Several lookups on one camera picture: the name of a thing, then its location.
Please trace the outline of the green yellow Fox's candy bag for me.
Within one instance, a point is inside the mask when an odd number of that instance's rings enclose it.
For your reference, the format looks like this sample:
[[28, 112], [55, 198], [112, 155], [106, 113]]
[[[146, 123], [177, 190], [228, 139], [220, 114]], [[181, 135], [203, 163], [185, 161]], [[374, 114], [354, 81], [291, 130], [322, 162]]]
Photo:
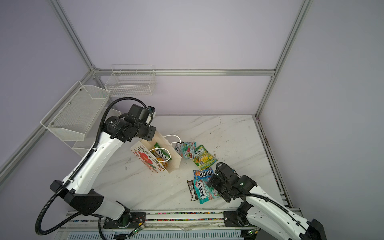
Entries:
[[155, 143], [154, 148], [150, 150], [150, 152], [156, 157], [156, 158], [162, 158], [166, 160], [167, 162], [171, 160], [171, 153], [166, 149], [159, 145], [159, 143]]

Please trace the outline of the teal Fox's large candy bag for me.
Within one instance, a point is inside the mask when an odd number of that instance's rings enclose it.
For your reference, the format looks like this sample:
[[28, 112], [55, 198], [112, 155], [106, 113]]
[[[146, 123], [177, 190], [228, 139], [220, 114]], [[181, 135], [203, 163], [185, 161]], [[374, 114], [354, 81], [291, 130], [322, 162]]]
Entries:
[[219, 193], [213, 187], [207, 185], [208, 180], [193, 180], [193, 187], [197, 194], [200, 204], [220, 198]]

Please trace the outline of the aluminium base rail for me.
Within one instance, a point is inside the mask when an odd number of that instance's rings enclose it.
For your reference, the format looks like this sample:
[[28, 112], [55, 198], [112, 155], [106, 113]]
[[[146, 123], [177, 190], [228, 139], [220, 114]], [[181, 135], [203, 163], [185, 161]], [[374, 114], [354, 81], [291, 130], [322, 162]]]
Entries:
[[254, 240], [261, 232], [277, 240], [300, 239], [306, 220], [300, 212], [290, 213], [283, 225], [258, 209], [250, 209], [244, 223], [236, 209], [133, 211], [126, 228], [103, 218], [79, 217], [61, 227], [57, 240]]

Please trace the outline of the white mesh wall basket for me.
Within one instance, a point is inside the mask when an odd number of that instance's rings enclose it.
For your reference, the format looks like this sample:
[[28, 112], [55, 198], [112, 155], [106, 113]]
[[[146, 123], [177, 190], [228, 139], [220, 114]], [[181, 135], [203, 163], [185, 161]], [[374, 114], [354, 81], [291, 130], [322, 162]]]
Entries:
[[41, 125], [81, 157], [94, 144], [110, 92], [76, 82], [41, 120]]

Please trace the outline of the white floral paper bag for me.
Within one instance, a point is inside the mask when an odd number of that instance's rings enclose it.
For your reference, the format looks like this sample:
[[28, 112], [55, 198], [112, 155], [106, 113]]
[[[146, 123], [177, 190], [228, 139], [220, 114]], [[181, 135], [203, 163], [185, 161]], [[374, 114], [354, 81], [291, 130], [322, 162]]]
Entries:
[[182, 157], [175, 150], [175, 146], [181, 142], [177, 135], [163, 136], [155, 132], [151, 141], [138, 141], [131, 147], [131, 151], [151, 172], [166, 174], [180, 167]]

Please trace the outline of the green Fox's spring tea bag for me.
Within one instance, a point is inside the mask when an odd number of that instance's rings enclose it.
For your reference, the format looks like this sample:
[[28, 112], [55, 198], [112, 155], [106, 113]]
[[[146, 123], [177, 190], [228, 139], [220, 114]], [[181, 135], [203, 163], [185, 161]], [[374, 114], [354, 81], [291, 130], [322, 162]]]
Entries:
[[207, 169], [216, 162], [217, 158], [209, 153], [209, 151], [203, 145], [199, 145], [195, 149], [194, 163], [200, 170]]

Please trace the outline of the blue m&m's packet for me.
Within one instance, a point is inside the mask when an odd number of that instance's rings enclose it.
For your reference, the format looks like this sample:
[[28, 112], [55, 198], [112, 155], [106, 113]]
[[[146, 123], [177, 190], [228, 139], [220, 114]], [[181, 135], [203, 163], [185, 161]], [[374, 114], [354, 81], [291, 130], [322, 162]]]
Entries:
[[194, 170], [194, 179], [201, 180], [204, 178], [210, 178], [214, 174], [214, 170], [209, 167], [203, 170]]

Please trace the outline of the teal Fox's mint blossom bag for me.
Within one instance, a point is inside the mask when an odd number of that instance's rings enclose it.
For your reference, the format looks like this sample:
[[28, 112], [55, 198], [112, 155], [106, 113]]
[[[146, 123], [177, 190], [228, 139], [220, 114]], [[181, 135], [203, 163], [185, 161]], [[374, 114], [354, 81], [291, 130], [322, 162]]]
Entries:
[[175, 150], [183, 159], [193, 160], [195, 158], [196, 143], [181, 142], [176, 144]]

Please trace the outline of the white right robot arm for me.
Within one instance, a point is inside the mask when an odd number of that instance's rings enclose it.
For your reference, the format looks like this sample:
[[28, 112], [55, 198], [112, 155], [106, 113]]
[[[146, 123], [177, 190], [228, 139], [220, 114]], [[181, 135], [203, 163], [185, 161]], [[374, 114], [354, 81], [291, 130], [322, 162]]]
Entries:
[[226, 202], [241, 199], [232, 222], [239, 227], [261, 228], [277, 240], [325, 240], [324, 226], [311, 221], [278, 203], [248, 176], [239, 176], [225, 163], [217, 163], [208, 186]]

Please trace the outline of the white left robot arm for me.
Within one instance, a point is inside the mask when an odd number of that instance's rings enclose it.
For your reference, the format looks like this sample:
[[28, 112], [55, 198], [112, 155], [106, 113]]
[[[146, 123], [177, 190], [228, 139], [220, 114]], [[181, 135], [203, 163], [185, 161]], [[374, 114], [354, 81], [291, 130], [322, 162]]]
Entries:
[[124, 114], [104, 120], [94, 145], [74, 170], [61, 181], [53, 181], [50, 188], [81, 215], [104, 216], [112, 220], [130, 217], [130, 210], [117, 201], [98, 194], [93, 185], [113, 154], [134, 138], [152, 140], [156, 127], [151, 125], [153, 114], [145, 117]]

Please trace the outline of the dark brown snack bar wrapper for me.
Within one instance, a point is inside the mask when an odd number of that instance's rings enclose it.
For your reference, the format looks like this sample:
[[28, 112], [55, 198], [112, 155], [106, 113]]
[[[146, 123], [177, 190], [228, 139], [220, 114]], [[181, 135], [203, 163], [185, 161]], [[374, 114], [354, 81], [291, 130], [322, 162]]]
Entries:
[[194, 188], [194, 181], [187, 181], [187, 184], [191, 195], [191, 202], [197, 201], [199, 198]]

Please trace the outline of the orange Fox's fruits bag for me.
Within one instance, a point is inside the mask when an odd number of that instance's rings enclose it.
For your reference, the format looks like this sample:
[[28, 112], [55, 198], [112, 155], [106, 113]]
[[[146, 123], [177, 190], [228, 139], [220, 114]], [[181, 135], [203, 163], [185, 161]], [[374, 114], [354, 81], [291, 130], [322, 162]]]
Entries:
[[162, 158], [157, 158], [158, 162], [164, 167], [166, 168], [168, 166], [168, 162]]

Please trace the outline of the aluminium cage frame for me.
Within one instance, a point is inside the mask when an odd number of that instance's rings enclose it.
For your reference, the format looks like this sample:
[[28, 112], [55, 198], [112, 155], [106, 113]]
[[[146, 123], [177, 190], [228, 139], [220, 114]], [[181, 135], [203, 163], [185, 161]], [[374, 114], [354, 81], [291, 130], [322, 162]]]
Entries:
[[[92, 61], [85, 52], [85, 48], [82, 45], [78, 35], [72, 24], [69, 21], [68, 16], [63, 10], [63, 7], [59, 1], [47, 1], [53, 12], [57, 16], [60, 24], [63, 26], [64, 31], [69, 36], [71, 42], [74, 44], [75, 49], [86, 63], [88, 72], [84, 75], [81, 80], [82, 84], [85, 84], [88, 80], [97, 78], [99, 76], [106, 76], [112, 72], [107, 69], [97, 69], [92, 66]], [[282, 53], [279, 57], [277, 65], [273, 70], [262, 70], [262, 69], [158, 69], [155, 70], [156, 76], [271, 76], [269, 84], [263, 95], [261, 103], [255, 114], [256, 118], [261, 116], [263, 109], [268, 101], [270, 94], [272, 93], [273, 87], [281, 73], [282, 67], [289, 55], [292, 45], [300, 31], [304, 19], [306, 18], [309, 9], [311, 8], [313, 1], [302, 1], [299, 8], [299, 12], [295, 18], [293, 27], [289, 33], [287, 41], [283, 47]], [[13, 175], [16, 173], [17, 168], [22, 163], [27, 154], [35, 147], [46, 130], [43, 126], [37, 127], [29, 137], [18, 147], [18, 149], [10, 156], [10, 158], [1, 167], [1, 189], [10, 181]]]

